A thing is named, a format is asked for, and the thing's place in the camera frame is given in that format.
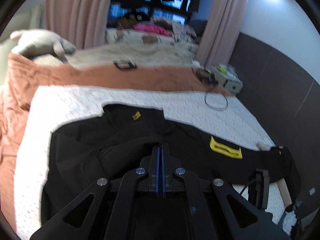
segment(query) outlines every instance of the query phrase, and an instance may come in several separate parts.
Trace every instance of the rust-colored bedding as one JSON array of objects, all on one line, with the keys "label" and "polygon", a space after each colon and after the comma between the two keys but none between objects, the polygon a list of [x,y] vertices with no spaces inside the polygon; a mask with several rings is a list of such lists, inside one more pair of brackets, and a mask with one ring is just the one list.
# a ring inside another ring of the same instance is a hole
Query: rust-colored bedding
[{"label": "rust-colored bedding", "polygon": [[[138,67],[136,70],[121,71],[114,65],[104,65],[76,70],[69,64],[58,67],[36,65],[23,56],[11,53],[5,88],[0,95],[0,200],[1,210],[14,230],[13,177],[16,154],[26,127],[31,100],[40,85],[83,85],[163,92],[208,90],[189,67]],[[215,87],[211,92],[230,96],[221,87]]]}]

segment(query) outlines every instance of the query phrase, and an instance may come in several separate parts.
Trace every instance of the black cable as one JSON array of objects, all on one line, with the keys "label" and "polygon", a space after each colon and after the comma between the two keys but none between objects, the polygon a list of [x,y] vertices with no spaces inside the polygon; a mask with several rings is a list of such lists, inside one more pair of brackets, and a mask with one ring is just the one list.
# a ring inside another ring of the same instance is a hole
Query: black cable
[{"label": "black cable", "polygon": [[250,184],[254,183],[256,180],[257,180],[256,178],[250,180],[250,181],[247,183],[247,185],[245,185],[244,188],[241,190],[240,195],[242,195],[242,193],[245,191],[245,189],[246,189]]},{"label": "black cable", "polygon": [[205,69],[198,69],[198,70],[196,70],[196,72],[194,72],[193,68],[191,68],[191,70],[192,70],[193,74],[198,78],[198,80],[199,80],[200,82],[206,83],[207,85],[210,85],[210,84],[212,85],[212,87],[210,87],[210,88],[207,90],[207,92],[205,93],[205,95],[204,95],[204,102],[205,102],[205,104],[206,104],[209,108],[211,108],[211,109],[213,109],[213,110],[217,110],[217,111],[224,111],[224,110],[226,110],[226,109],[228,108],[228,99],[227,99],[226,95],[225,95],[223,92],[221,92],[221,93],[222,93],[222,95],[224,96],[224,98],[225,98],[225,100],[226,100],[226,102],[227,102],[226,106],[224,106],[224,107],[214,107],[214,106],[211,106],[211,105],[209,105],[209,104],[207,103],[208,93],[211,91],[212,88],[214,88],[214,87],[216,86],[216,84],[215,84],[216,81],[211,79],[211,75],[210,75],[210,76],[203,76],[203,75],[201,75],[200,72],[201,72],[201,71],[204,71],[204,72],[207,73],[207,74],[209,74],[209,72],[206,71]]}]

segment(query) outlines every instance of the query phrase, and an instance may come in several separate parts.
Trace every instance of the yellow tag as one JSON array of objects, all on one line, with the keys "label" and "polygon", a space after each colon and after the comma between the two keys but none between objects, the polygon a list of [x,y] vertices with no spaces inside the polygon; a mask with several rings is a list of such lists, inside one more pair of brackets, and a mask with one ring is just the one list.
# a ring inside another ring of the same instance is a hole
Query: yellow tag
[{"label": "yellow tag", "polygon": [[236,159],[242,159],[240,147],[239,147],[239,150],[232,149],[227,145],[217,143],[212,136],[211,136],[211,141],[210,141],[210,148],[211,148],[211,150],[213,150],[217,153],[221,153],[225,156],[228,156],[231,158],[236,158]]},{"label": "yellow tag", "polygon": [[133,118],[133,120],[137,120],[137,119],[140,118],[140,116],[141,116],[141,114],[140,114],[140,112],[138,111],[138,112],[136,112],[136,113],[132,116],[132,118]]}]

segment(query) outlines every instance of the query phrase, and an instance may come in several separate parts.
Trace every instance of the pink curtain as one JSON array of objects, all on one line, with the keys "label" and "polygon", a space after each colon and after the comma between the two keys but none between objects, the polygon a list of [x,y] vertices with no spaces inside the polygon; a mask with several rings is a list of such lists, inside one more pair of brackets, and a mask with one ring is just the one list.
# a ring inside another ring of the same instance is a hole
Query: pink curtain
[{"label": "pink curtain", "polygon": [[202,66],[228,64],[248,0],[215,0],[196,60]]},{"label": "pink curtain", "polygon": [[104,44],[110,0],[46,0],[47,29],[78,49]]}]

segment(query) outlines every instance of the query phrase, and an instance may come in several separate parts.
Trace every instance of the metal bolt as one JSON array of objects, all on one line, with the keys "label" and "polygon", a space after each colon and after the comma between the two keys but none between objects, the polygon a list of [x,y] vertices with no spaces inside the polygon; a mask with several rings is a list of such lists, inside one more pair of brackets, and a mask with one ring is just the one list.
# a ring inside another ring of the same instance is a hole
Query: metal bolt
[{"label": "metal bolt", "polygon": [[145,169],[145,168],[142,168],[142,167],[137,168],[137,169],[136,169],[136,173],[139,174],[139,175],[145,174],[145,173],[146,173],[146,169]]},{"label": "metal bolt", "polygon": [[177,169],[176,169],[176,173],[177,173],[178,175],[183,175],[183,174],[186,173],[186,170],[185,170],[184,168],[177,168]]},{"label": "metal bolt", "polygon": [[223,185],[223,180],[222,179],[214,179],[213,184],[216,185],[217,187],[221,187]]},{"label": "metal bolt", "polygon": [[100,179],[97,180],[97,184],[98,184],[99,186],[104,186],[104,185],[106,185],[107,183],[108,183],[108,180],[105,179],[105,178],[100,178]]}]

